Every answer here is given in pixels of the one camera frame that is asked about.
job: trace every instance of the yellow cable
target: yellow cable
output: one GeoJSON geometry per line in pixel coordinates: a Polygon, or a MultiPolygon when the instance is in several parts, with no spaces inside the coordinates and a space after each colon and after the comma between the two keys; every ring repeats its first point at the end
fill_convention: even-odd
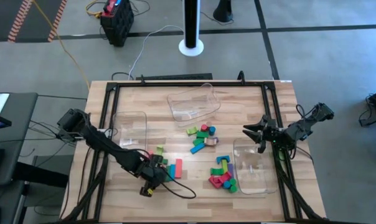
{"type": "Polygon", "coordinates": [[[99,12],[91,12],[91,11],[89,11],[89,10],[87,9],[87,8],[90,7],[92,4],[96,3],[97,1],[98,1],[98,0],[94,0],[94,1],[92,1],[92,2],[90,2],[90,3],[88,3],[88,4],[86,5],[85,9],[86,9],[86,13],[87,13],[88,15],[90,15],[90,16],[95,16],[97,19],[99,19],[100,16],[101,16],[101,14],[102,14],[101,11],[99,11],[99,12]]]}
{"type": "Polygon", "coordinates": [[[61,38],[59,37],[58,35],[58,32],[56,30],[56,28],[51,24],[49,18],[44,14],[43,10],[40,8],[40,6],[36,3],[35,0],[32,0],[33,4],[36,6],[36,8],[39,10],[39,12],[42,14],[42,16],[44,17],[44,19],[47,21],[47,23],[51,26],[51,29],[55,32],[55,35],[57,35],[57,38],[59,40],[59,42],[61,43],[61,46],[63,48],[63,51],[65,51],[66,54],[69,55],[69,57],[73,60],[73,62],[75,63],[76,67],[79,69],[80,73],[82,74],[82,77],[83,79],[86,81],[86,84],[87,84],[87,88],[88,88],[88,91],[90,91],[90,83],[88,82],[88,79],[86,77],[86,75],[84,74],[84,71],[83,69],[79,66],[79,64],[76,62],[75,58],[66,50],[65,46],[63,45],[63,42],[61,40],[61,38]]]}

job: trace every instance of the wooden table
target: wooden table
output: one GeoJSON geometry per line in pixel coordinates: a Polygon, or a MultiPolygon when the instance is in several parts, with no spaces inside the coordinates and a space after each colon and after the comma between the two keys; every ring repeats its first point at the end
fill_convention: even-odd
{"type": "MultiPolygon", "coordinates": [[[[291,82],[275,81],[276,92],[280,105],[284,126],[300,119],[297,114],[296,97],[291,82]]],[[[101,108],[105,94],[106,82],[93,82],[87,100],[85,111],[91,113],[92,125],[98,126],[101,108]]],[[[192,188],[197,198],[181,199],[169,193],[163,186],[155,190],[153,197],[139,195],[143,186],[142,179],[136,179],[125,172],[110,157],[106,176],[105,192],[101,207],[101,222],[255,222],[283,221],[280,193],[244,195],[234,194],[224,189],[215,189],[208,181],[211,167],[219,168],[215,158],[222,155],[232,156],[233,141],[244,138],[243,124],[259,122],[265,113],[261,90],[258,87],[215,87],[221,101],[221,108],[215,117],[210,119],[217,128],[220,139],[217,147],[206,147],[192,155],[192,137],[186,134],[186,127],[178,128],[172,118],[166,97],[170,93],[180,93],[193,87],[127,87],[122,88],[119,97],[119,111],[143,111],[148,119],[148,149],[156,150],[156,145],[163,144],[164,157],[174,163],[175,158],[183,160],[183,174],[180,182],[192,188]]],[[[105,127],[108,127],[111,103],[108,108],[105,127]]],[[[308,149],[306,142],[298,142],[298,146],[308,149]]],[[[70,171],[70,196],[65,215],[69,214],[77,203],[83,162],[88,147],[84,142],[77,144],[75,157],[70,171]]],[[[93,152],[90,153],[85,167],[83,190],[88,182],[93,152]]],[[[311,160],[297,152],[292,161],[296,185],[313,210],[320,216],[325,216],[321,194],[317,184],[314,167],[311,160]]],[[[175,183],[167,185],[182,195],[190,195],[175,183]]],[[[294,217],[291,194],[287,190],[289,210],[294,217]]],[[[92,217],[96,193],[90,204],[89,218],[92,217]]]]}

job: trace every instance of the white base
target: white base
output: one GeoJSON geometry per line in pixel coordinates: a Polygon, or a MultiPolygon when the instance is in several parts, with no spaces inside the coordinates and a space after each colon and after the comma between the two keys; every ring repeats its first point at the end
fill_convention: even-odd
{"type": "Polygon", "coordinates": [[[198,43],[197,43],[196,47],[193,48],[193,49],[190,49],[190,48],[186,47],[185,41],[182,40],[180,42],[180,44],[178,45],[178,48],[180,49],[180,52],[183,55],[188,56],[188,57],[195,57],[195,56],[200,55],[200,53],[202,53],[202,51],[204,49],[204,45],[203,45],[203,42],[198,39],[198,43]]]}

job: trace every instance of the gray floor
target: gray floor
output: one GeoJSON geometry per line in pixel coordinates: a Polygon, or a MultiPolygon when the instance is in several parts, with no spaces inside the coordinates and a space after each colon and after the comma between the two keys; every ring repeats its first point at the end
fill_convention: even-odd
{"type": "MultiPolygon", "coordinates": [[[[136,18],[133,32],[154,31],[168,24],[182,26],[180,1],[148,1],[151,10],[136,18]]],[[[68,1],[59,26],[61,35],[99,32],[99,22],[83,10],[86,2],[68,1]]],[[[232,2],[234,24],[220,26],[202,16],[201,29],[259,28],[252,0],[232,2]]],[[[136,5],[140,11],[146,8],[141,2],[136,5]]],[[[203,0],[202,11],[211,16],[216,5],[216,0],[203,0]]],[[[268,27],[376,24],[376,0],[267,0],[261,6],[268,27]]],[[[272,79],[259,33],[201,35],[205,50],[196,58],[179,53],[181,39],[150,37],[133,75],[211,72],[215,79],[235,79],[244,70],[249,79],[272,79]]],[[[280,78],[293,81],[299,103],[308,110],[325,102],[336,114],[332,121],[317,124],[309,138],[328,218],[376,223],[376,125],[360,128],[357,121],[365,110],[364,98],[376,92],[376,30],[281,32],[270,34],[270,40],[280,78]]],[[[90,80],[109,80],[113,72],[129,70],[142,41],[141,37],[128,38],[122,49],[101,39],[66,40],[65,45],[90,80]]],[[[56,41],[0,43],[0,91],[87,96],[78,70],[56,41]]],[[[34,119],[55,124],[67,109],[84,105],[84,101],[41,98],[34,119]]],[[[36,148],[34,154],[51,155],[60,146],[55,141],[26,142],[22,153],[36,148]]],[[[66,147],[61,154],[73,154],[73,148],[66,147]]],[[[26,217],[26,223],[47,220],[32,211],[26,217]]]]}

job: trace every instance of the clear plastic bin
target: clear plastic bin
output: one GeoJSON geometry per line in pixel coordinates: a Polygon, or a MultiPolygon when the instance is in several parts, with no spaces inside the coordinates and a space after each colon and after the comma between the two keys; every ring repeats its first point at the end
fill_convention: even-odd
{"type": "Polygon", "coordinates": [[[257,153],[258,144],[250,138],[233,142],[233,159],[239,188],[243,194],[270,194],[278,188],[271,146],[257,153]]]}
{"type": "Polygon", "coordinates": [[[146,113],[142,111],[118,112],[113,117],[113,127],[116,130],[114,130],[112,140],[120,147],[146,150],[146,113]]]}
{"type": "Polygon", "coordinates": [[[171,113],[177,125],[182,127],[214,116],[221,103],[211,84],[167,96],[171,113]]]}

